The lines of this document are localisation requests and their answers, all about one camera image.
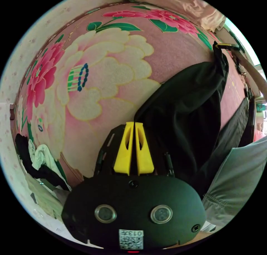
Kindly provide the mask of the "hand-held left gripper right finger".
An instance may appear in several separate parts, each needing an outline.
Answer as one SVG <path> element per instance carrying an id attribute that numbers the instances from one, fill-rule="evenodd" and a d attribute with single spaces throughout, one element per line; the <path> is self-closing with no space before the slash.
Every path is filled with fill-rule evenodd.
<path id="1" fill-rule="evenodd" d="M 136 162 L 138 175 L 152 174 L 154 164 L 142 123 L 135 123 Z"/>

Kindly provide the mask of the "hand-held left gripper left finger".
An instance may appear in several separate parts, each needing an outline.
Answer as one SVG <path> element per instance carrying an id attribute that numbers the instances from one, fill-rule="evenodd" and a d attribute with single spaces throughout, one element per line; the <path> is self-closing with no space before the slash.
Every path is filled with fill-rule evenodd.
<path id="1" fill-rule="evenodd" d="M 133 148 L 134 122 L 127 122 L 114 164 L 117 174 L 130 174 Z"/>

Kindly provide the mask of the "person's left hand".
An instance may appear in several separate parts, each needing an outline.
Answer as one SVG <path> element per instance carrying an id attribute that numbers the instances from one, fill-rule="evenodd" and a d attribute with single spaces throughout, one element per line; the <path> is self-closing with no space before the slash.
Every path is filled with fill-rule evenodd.
<path id="1" fill-rule="evenodd" d="M 177 248 L 177 247 L 181 247 L 181 246 L 186 246 L 186 245 L 190 245 L 192 243 L 195 243 L 195 242 L 198 242 L 200 240 L 203 240 L 207 237 L 210 237 L 212 235 L 211 232 L 204 232 L 204 231 L 200 231 L 194 239 L 192 239 L 191 241 L 188 241 L 187 243 L 184 243 L 184 244 L 176 244 L 176 245 L 173 245 L 173 246 L 170 246 L 170 247 L 166 247 L 166 248 L 163 248 L 163 249 L 172 249 L 172 248 Z"/>

